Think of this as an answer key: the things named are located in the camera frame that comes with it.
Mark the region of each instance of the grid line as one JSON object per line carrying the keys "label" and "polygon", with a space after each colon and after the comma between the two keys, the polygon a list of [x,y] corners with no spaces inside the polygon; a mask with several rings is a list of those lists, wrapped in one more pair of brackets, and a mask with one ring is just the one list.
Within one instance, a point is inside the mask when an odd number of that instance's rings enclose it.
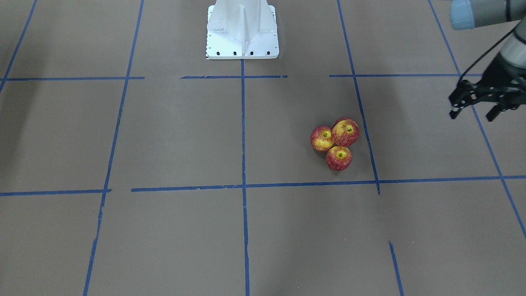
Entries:
{"label": "grid line", "polygon": [[396,282],[398,283],[398,291],[400,292],[400,296],[403,296],[402,279],[400,278],[400,270],[398,269],[398,262],[396,260],[395,247],[391,241],[389,241],[389,249],[391,249],[391,257],[395,269]]}
{"label": "grid line", "polygon": [[[455,56],[453,54],[453,50],[451,49],[451,46],[449,45],[448,39],[447,39],[447,37],[446,37],[446,35],[444,33],[442,25],[440,24],[440,20],[438,19],[437,12],[435,11],[431,0],[428,0],[428,3],[429,3],[429,6],[431,7],[431,11],[433,12],[434,18],[437,21],[438,28],[440,30],[440,33],[442,34],[444,42],[446,43],[446,46],[447,46],[448,51],[449,51],[449,54],[451,55],[451,59],[453,61],[453,64],[455,65],[455,68],[457,69],[458,76],[460,77],[462,74],[461,74],[460,69],[458,67],[457,60],[455,59]],[[489,150],[489,152],[491,154],[491,158],[493,159],[493,163],[495,164],[495,168],[497,169],[497,172],[499,174],[499,178],[500,178],[500,180],[502,182],[502,186],[504,187],[506,195],[508,196],[508,200],[510,201],[511,207],[513,209],[515,217],[517,218],[517,221],[519,223],[519,226],[520,226],[520,229],[522,231],[522,234],[524,235],[524,238],[526,239],[526,229],[524,227],[524,223],[522,222],[522,219],[520,217],[519,211],[517,210],[517,207],[515,206],[515,202],[514,202],[513,197],[511,196],[511,193],[510,193],[510,191],[508,189],[508,185],[506,184],[505,178],[502,175],[502,172],[501,172],[500,167],[499,167],[499,163],[497,162],[497,158],[495,157],[495,154],[493,153],[493,149],[491,148],[491,144],[490,144],[490,142],[488,140],[488,137],[486,135],[484,127],[482,126],[482,123],[480,121],[479,115],[477,114],[477,110],[475,109],[474,105],[471,105],[471,109],[473,110],[473,114],[475,115],[475,118],[477,119],[477,123],[478,123],[479,129],[480,129],[480,131],[482,133],[482,136],[484,137],[484,141],[486,142],[486,146],[488,147],[488,150]]]}
{"label": "grid line", "polygon": [[55,191],[20,191],[0,192],[0,196],[32,196],[32,195],[60,195],[60,194],[88,194],[111,192],[111,189],[88,189],[88,190],[55,190]]}
{"label": "grid line", "polygon": [[241,60],[241,141],[242,141],[242,190],[243,190],[243,237],[245,240],[245,295],[250,296],[250,271],[248,258],[248,213],[247,213],[247,174],[246,174],[246,132],[245,132],[245,60]]}
{"label": "grid line", "polygon": [[9,64],[5,71],[4,77],[2,78],[2,82],[0,83],[0,93],[4,89],[4,85],[5,85],[5,82],[7,81],[7,77],[9,77],[9,72],[11,71],[11,67],[13,66],[13,63],[15,62],[15,58],[16,58],[16,54],[18,53],[18,49],[20,48],[20,45],[22,44],[22,40],[24,39],[24,36],[26,35],[27,27],[29,27],[29,23],[31,22],[31,18],[33,17],[33,13],[35,11],[36,2],[37,0],[33,1],[33,5],[31,6],[31,11],[29,12],[29,16],[27,17],[27,21],[26,21],[26,24],[24,25],[24,29],[22,30],[20,38],[18,39],[18,43],[15,46],[13,55],[11,56],[11,60],[9,61]]}
{"label": "grid line", "polygon": [[[113,136],[112,150],[111,150],[110,155],[109,155],[108,172],[106,174],[106,180],[104,182],[104,190],[108,189],[109,178],[110,178],[110,175],[111,175],[111,172],[112,172],[113,157],[115,155],[115,146],[117,145],[117,137],[118,137],[118,133],[119,133],[120,118],[121,118],[122,113],[123,113],[124,100],[126,98],[126,91],[127,91],[127,88],[128,88],[128,81],[129,81],[129,77],[130,77],[130,72],[132,70],[131,69],[131,66],[132,66],[131,64],[133,62],[133,56],[134,56],[134,52],[135,52],[135,45],[137,43],[137,35],[139,33],[140,19],[141,19],[141,16],[143,14],[143,6],[144,6],[144,0],[141,0],[140,1],[140,7],[139,7],[139,13],[138,13],[138,16],[137,16],[137,24],[135,25],[135,34],[134,34],[133,42],[131,44],[131,46],[132,46],[131,48],[132,49],[130,51],[130,56],[129,56],[129,61],[128,61],[128,69],[126,71],[126,78],[124,80],[123,94],[122,94],[122,96],[120,98],[119,112],[118,112],[118,115],[117,115],[117,123],[115,125],[115,133],[114,133],[114,136]],[[97,220],[97,234],[95,236],[95,239],[93,240],[91,256],[89,257],[89,265],[88,265],[88,271],[87,271],[87,274],[86,274],[86,282],[84,284],[83,296],[87,296],[87,294],[88,294],[89,281],[91,279],[91,274],[92,274],[92,270],[93,270],[93,262],[95,261],[95,252],[97,250],[97,242],[98,242],[98,237],[99,237],[99,233],[100,233],[100,225],[101,225],[102,216],[103,216],[102,209],[104,207],[105,201],[106,201],[106,191],[104,191],[102,193],[102,197],[100,199],[100,208],[99,208],[99,214],[98,214],[98,220]]]}
{"label": "grid line", "polygon": [[[466,76],[479,77],[482,74],[466,74]],[[428,73],[428,74],[330,74],[330,78],[340,77],[458,77],[458,74],[453,73]]]}
{"label": "grid line", "polygon": [[360,89],[358,87],[358,80],[356,79],[355,65],[352,61],[351,47],[349,45],[349,38],[347,36],[347,30],[345,29],[345,21],[343,20],[343,13],[341,11],[340,0],[336,0],[336,1],[338,3],[338,12],[340,13],[340,21],[341,21],[341,28],[343,30],[343,37],[345,38],[345,45],[347,46],[347,55],[349,56],[349,63],[351,65],[352,79],[354,80],[354,83],[355,83],[356,97],[358,99],[358,105],[360,107],[360,114],[363,120],[363,131],[365,132],[367,144],[369,145],[369,153],[371,154],[371,165],[372,165],[372,171],[375,175],[376,189],[378,190],[378,194],[380,194],[380,183],[378,182],[378,172],[376,171],[375,156],[372,152],[371,140],[369,138],[369,132],[367,131],[367,121],[365,119],[365,113],[363,111],[363,106],[361,102]]}
{"label": "grid line", "polygon": [[[503,176],[504,179],[526,179],[526,175]],[[144,187],[133,188],[131,192],[150,191],[185,191],[185,190],[217,190],[238,188],[274,188],[274,187],[302,187],[302,186],[334,186],[334,185],[365,185],[365,184],[395,184],[395,183],[432,183],[432,182],[467,182],[500,180],[500,176],[479,177],[451,177],[451,178],[426,178],[426,179],[387,179],[387,180],[362,180],[362,181],[333,181],[333,182],[297,182],[297,183],[255,183],[255,184],[230,184],[209,186],[173,186],[173,187]]]}
{"label": "grid line", "polygon": [[[5,81],[79,81],[79,80],[125,80],[124,76],[102,77],[31,77],[31,78],[6,78]],[[131,76],[129,80],[143,80],[144,76]]]}
{"label": "grid line", "polygon": [[253,78],[288,78],[288,75],[183,76],[180,79],[253,79]]}

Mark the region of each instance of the mounting plate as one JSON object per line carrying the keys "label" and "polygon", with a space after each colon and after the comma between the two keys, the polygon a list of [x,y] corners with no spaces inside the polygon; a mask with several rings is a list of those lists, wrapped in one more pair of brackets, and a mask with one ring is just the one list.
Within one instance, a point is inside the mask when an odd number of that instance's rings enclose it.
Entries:
{"label": "mounting plate", "polygon": [[266,0],[261,0],[261,3],[251,0],[255,5],[244,6],[220,3],[220,1],[208,7],[206,58],[234,60],[278,57],[278,32],[274,6],[268,5]]}

